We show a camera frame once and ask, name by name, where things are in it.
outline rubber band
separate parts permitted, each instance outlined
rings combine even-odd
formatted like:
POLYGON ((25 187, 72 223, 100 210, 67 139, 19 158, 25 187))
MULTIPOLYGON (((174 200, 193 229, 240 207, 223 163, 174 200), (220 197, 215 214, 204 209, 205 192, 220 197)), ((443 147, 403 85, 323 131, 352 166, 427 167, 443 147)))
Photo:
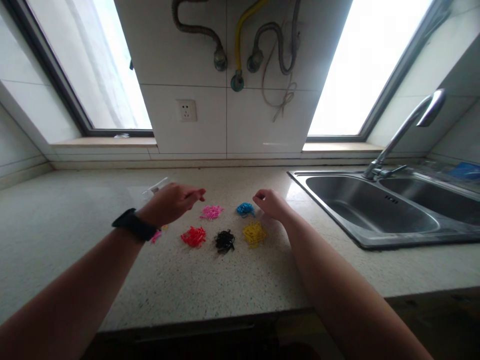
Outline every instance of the rubber band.
POLYGON ((225 209, 220 207, 220 205, 205 206, 202 210, 203 216, 200 216, 200 219, 208 219, 211 221, 218 218, 223 210, 225 209))
POLYGON ((259 221, 252 221, 243 229, 243 235, 250 249, 257 248, 268 236, 259 221))
POLYGON ((235 236, 230 233, 230 231, 230 229, 228 229, 228 231, 220 231, 215 236, 215 246, 218 249, 219 254, 226 254, 230 249, 232 249, 232 251, 235 250, 235 236))
POLYGON ((161 227, 161 229, 158 229, 158 230, 156 231, 155 235, 153 235, 153 237, 150 239, 151 243, 152 243, 152 244, 155 244, 155 242, 157 241, 157 239, 162 236, 162 232, 165 232, 168 228, 169 228, 168 225, 163 225, 163 226, 161 227))
POLYGON ((185 244, 190 245, 192 248, 201 248, 202 242, 205 241, 205 230, 203 227, 190 226, 190 230, 180 235, 185 244))
POLYGON ((242 218, 246 218, 249 214, 252 214, 255 217, 255 210, 251 203, 244 202, 239 207, 236 208, 236 212, 242 218))

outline faucet handle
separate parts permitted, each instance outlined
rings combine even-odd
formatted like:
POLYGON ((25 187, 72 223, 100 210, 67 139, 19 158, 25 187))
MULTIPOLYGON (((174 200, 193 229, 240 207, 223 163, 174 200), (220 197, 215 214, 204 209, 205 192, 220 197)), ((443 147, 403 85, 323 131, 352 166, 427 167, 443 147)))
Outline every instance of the faucet handle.
POLYGON ((377 175, 379 178, 386 179, 386 178, 391 177, 393 174, 402 171, 406 167, 407 167, 407 165, 402 165, 402 166, 396 168, 395 170, 385 170, 385 169, 382 169, 382 168, 375 168, 371 172, 374 173, 375 175, 377 175))

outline blue rubber bands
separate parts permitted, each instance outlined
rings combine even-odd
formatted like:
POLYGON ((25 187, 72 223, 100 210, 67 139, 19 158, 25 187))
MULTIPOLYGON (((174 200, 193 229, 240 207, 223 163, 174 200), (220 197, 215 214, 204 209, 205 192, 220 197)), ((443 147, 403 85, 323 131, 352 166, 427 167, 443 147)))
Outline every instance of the blue rubber bands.
POLYGON ((252 204, 248 202, 244 202, 242 205, 236 208, 236 212, 238 215, 240 215, 242 218, 246 218, 249 214, 252 214, 253 217, 255 217, 255 210, 252 204))

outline white cord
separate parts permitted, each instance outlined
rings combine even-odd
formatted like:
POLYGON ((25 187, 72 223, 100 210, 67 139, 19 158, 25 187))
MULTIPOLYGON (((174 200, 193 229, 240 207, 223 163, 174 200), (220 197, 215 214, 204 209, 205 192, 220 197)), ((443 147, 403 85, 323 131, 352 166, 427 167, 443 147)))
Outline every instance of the white cord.
MULTIPOLYGON (((283 31, 284 24, 285 24, 285 21, 287 19, 287 15, 288 15, 290 6, 292 4, 292 1, 293 0, 290 0, 288 2, 288 7, 286 8, 285 16, 283 17, 283 21, 281 22, 280 28, 282 29, 282 31, 283 31)), ((282 118, 284 117, 285 107, 287 106, 287 104, 289 102, 291 102, 294 99, 295 90, 297 89, 297 83, 292 82, 292 76, 294 74, 294 72, 292 70, 292 72, 290 73, 289 80, 288 80, 288 86, 285 89, 285 95, 283 96, 283 100, 280 104, 278 104, 278 105, 277 104, 272 104, 270 101, 267 100, 267 97, 265 96, 265 86, 264 86, 265 85, 265 75, 267 74, 267 68, 269 67, 270 60, 272 59, 272 55, 274 54, 275 47, 277 46, 277 42, 278 42, 278 38, 277 38, 277 41, 273 44, 273 47, 271 48, 270 55, 268 55, 268 59, 266 60, 266 63, 265 63, 265 68, 263 69, 263 75, 261 77, 261 95, 263 96, 263 100, 265 101, 265 104, 267 104, 268 106, 277 109, 275 115, 273 116, 273 120, 272 120, 273 123, 275 122, 275 120, 277 120, 280 113, 281 113, 281 117, 282 118)))

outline stainless steel sink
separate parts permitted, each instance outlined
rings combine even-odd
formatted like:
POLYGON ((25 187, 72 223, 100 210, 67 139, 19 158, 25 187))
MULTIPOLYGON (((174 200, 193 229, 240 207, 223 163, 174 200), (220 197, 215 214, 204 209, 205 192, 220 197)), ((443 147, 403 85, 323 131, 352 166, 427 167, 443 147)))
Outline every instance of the stainless steel sink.
POLYGON ((447 218, 480 226, 479 202, 472 198, 415 178, 382 179, 380 184, 447 218))
POLYGON ((368 181, 361 172, 288 174, 363 249, 480 242, 480 196, 421 175, 368 181))

